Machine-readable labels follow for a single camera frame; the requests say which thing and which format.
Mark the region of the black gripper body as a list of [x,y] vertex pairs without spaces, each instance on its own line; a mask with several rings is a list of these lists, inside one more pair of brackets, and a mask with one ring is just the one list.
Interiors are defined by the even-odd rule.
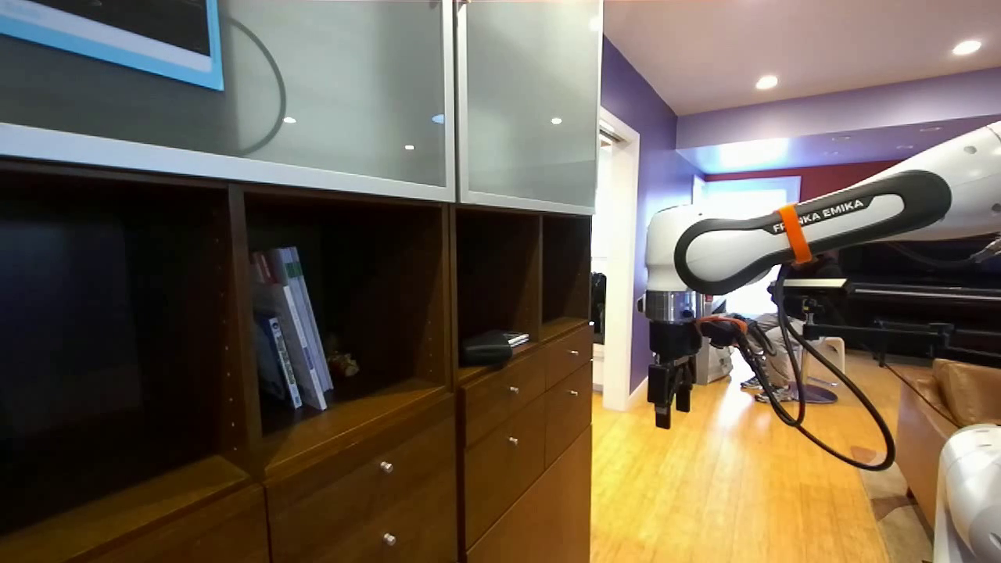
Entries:
[[694,357],[699,336],[692,320],[652,322],[650,325],[650,367],[647,367],[647,399],[668,399],[674,409],[674,391],[694,386]]

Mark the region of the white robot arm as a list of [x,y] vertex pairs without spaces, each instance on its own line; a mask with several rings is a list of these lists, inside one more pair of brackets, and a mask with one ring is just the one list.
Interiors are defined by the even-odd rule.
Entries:
[[[761,216],[665,207],[647,230],[647,301],[725,293],[820,250],[957,240],[1001,230],[1001,128],[981,125],[848,187]],[[997,563],[1001,426],[975,423],[943,443],[932,563]]]

